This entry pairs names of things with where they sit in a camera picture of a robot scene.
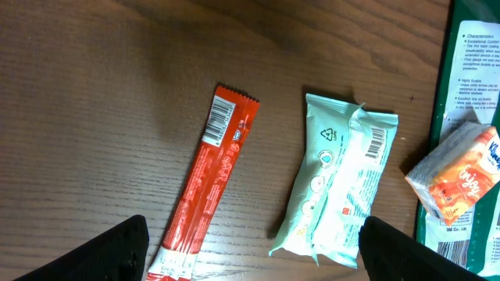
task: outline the blue logo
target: blue logo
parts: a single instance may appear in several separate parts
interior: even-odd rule
[[[488,150],[490,151],[490,156],[497,162],[497,169],[500,169],[500,157],[497,155],[497,148],[498,144],[492,142]]]

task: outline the brown wooden surface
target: brown wooden surface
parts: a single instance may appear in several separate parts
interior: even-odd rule
[[[195,279],[367,280],[267,254],[303,156],[304,89],[399,114],[372,213],[411,234],[400,166],[427,139],[448,4],[0,1],[0,279],[135,214],[149,262],[221,81],[262,104]]]

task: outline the orange and white package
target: orange and white package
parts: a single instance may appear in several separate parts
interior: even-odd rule
[[[405,179],[427,212],[450,226],[500,180],[499,145],[494,126],[464,123]]]

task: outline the red stick packet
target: red stick packet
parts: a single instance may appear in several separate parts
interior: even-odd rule
[[[218,86],[195,162],[148,281],[191,279],[213,213],[240,154],[259,102]]]

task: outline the mint green packet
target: mint green packet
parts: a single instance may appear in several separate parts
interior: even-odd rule
[[[305,156],[270,255],[284,248],[317,263],[324,254],[356,268],[359,230],[370,215],[398,116],[314,94],[305,99]]]

